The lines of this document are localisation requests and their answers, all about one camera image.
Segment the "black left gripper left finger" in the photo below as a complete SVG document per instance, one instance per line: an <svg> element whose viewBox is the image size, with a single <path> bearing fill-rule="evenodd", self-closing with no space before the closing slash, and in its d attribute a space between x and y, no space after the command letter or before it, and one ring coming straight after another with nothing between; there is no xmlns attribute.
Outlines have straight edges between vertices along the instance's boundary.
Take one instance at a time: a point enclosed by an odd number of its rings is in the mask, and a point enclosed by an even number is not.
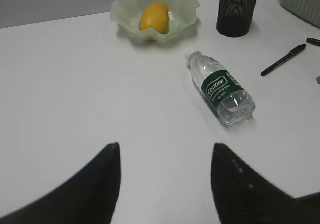
<svg viewBox="0 0 320 224"><path fill-rule="evenodd" d="M121 188L121 149L108 144L83 169L2 224L110 224Z"/></svg>

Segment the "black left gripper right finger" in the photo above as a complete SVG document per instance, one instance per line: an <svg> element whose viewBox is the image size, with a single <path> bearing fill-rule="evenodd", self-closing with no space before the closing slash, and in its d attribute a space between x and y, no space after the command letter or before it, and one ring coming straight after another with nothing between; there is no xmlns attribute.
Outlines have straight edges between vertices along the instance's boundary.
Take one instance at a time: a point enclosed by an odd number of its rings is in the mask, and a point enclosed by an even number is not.
<svg viewBox="0 0 320 224"><path fill-rule="evenodd" d="M226 144L216 143L211 189L222 224L318 224L319 193L293 198L267 181Z"/></svg>

